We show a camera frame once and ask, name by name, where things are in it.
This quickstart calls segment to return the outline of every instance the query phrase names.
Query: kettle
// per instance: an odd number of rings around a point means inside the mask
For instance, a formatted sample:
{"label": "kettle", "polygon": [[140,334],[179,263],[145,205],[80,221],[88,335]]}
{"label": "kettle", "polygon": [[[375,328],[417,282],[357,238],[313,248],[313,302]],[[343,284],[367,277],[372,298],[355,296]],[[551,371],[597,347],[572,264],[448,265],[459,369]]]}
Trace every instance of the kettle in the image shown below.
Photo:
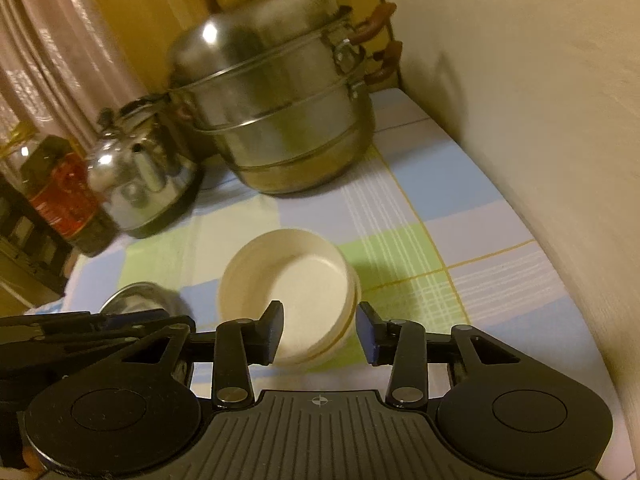
{"label": "kettle", "polygon": [[120,229],[146,238],[194,202],[202,168],[168,113],[167,95],[148,95],[116,114],[104,108],[101,136],[88,159],[87,181]]}

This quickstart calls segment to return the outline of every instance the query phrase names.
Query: kettle spout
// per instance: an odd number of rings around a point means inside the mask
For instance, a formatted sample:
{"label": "kettle spout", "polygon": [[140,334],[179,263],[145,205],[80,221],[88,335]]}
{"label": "kettle spout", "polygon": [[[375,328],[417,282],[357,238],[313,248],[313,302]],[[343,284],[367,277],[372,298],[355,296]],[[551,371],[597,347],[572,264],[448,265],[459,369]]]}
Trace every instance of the kettle spout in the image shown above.
{"label": "kettle spout", "polygon": [[156,164],[148,151],[139,142],[131,147],[133,161],[138,168],[140,178],[145,183],[146,188],[154,193],[161,191],[166,185],[166,175]]}

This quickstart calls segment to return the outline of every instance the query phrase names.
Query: bottle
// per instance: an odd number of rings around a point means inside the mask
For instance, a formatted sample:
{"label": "bottle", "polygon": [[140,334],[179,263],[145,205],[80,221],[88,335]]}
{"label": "bottle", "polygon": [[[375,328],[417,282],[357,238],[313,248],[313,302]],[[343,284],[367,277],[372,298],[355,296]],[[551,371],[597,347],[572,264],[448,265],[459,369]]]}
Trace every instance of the bottle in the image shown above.
{"label": "bottle", "polygon": [[41,136],[21,121],[0,147],[0,158],[15,168],[20,191],[36,211],[87,256],[101,253],[117,227],[86,182],[86,167],[68,140]]}

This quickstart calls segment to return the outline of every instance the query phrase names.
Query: curtain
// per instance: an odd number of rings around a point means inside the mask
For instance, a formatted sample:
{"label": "curtain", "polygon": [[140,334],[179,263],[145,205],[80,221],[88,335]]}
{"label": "curtain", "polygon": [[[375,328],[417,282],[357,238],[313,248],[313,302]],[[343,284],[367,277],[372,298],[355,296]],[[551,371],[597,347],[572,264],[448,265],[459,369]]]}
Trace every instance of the curtain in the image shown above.
{"label": "curtain", "polygon": [[0,0],[0,142],[29,119],[84,153],[101,108],[145,93],[91,0]]}

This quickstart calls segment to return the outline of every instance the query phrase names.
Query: tablecloth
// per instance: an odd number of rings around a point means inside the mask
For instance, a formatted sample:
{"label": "tablecloth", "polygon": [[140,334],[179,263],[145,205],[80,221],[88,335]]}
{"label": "tablecloth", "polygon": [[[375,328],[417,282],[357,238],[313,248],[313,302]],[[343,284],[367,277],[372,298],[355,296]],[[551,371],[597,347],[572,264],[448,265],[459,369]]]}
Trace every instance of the tablecloth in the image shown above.
{"label": "tablecloth", "polygon": [[[274,198],[245,187],[213,161],[194,207],[145,240],[121,236],[81,258],[60,302],[44,310],[97,312],[137,281],[178,290],[199,331],[218,323],[216,291],[233,254],[262,233],[305,228],[336,244],[356,269],[362,297],[383,318],[447,333],[469,323],[587,385],[609,405],[614,432],[598,472],[634,480],[620,402],[582,316],[545,253],[491,181],[399,89],[372,95],[374,145],[337,180]],[[352,334],[309,370],[252,367],[263,388],[384,391],[390,367],[369,367]],[[210,396],[211,365],[197,365],[192,389]],[[447,390],[430,370],[430,396]]]}

